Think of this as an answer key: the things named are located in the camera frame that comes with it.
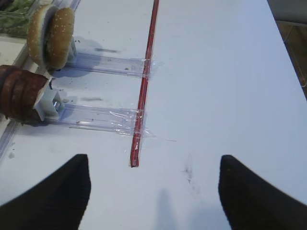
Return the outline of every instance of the transparent plastic holder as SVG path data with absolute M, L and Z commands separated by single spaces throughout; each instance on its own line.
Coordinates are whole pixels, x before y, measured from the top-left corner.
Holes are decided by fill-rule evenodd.
M 66 104 L 59 120 L 47 119 L 43 124 L 116 132 L 132 135 L 138 110 L 101 108 Z
M 105 57 L 78 52 L 76 60 L 73 63 L 67 63 L 65 68 L 141 78 L 144 62 L 144 59 Z

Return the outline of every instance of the red line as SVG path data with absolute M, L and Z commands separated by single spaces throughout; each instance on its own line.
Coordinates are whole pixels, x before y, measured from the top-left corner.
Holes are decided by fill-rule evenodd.
M 130 153 L 130 166 L 131 167 L 139 166 L 139 154 L 140 154 L 140 147 L 141 147 L 142 127 L 143 127 L 145 104 L 146 104 L 148 77 L 150 74 L 150 65 L 151 65 L 151 59 L 152 59 L 152 54 L 153 54 L 154 30 L 155 30 L 155 24 L 157 21 L 157 15 L 158 15 L 159 0 L 154 0 L 153 4 L 154 5 L 153 5 L 153 11 L 152 11 L 152 18 L 150 21 L 147 49 L 146 49 L 146 54 L 145 54 L 146 60 L 144 63 L 142 84 L 141 84 L 139 103 L 138 103 L 139 112 L 137 114 L 136 121 L 135 121 L 134 134 L 133 134 L 131 153 Z

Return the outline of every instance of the white tabletop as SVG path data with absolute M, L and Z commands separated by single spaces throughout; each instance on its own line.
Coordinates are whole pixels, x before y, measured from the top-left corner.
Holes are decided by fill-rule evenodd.
M 144 58 L 152 3 L 83 0 L 75 35 Z M 217 191 L 223 154 L 307 203 L 306 100 L 266 0 L 161 0 L 153 50 L 146 127 L 156 137 L 143 140 L 139 168 L 129 167 L 132 137 L 23 126 L 0 164 L 1 204 L 77 153 L 92 180 L 82 230 L 230 229 Z M 56 85 L 78 104 L 88 95 L 137 107 L 140 79 L 60 73 Z

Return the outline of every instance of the clear container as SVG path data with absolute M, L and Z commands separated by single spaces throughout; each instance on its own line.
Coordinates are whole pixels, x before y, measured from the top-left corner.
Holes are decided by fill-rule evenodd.
M 31 16 L 39 0 L 14 0 L 0 11 L 0 35 L 26 38 Z

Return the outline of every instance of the dark mark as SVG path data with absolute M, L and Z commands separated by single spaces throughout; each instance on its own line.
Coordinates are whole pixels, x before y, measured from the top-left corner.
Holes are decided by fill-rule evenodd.
M 169 140 L 169 139 L 165 139 L 166 141 L 172 141 L 172 142 L 177 142 L 176 140 Z
M 93 102 L 93 101 L 103 101 L 100 97 L 82 97 L 82 101 Z
M 102 48 L 95 48 L 95 51 L 99 51 L 99 52 L 108 52 L 108 53 L 119 53 L 119 51 L 117 50 L 113 50 L 113 49 L 102 49 Z
M 188 165 L 186 165 L 183 172 L 185 174 L 187 174 L 187 176 L 188 176 L 188 183 L 191 184 L 191 181 L 192 181 L 192 178 L 193 178 L 193 171 L 192 171 L 192 169 Z

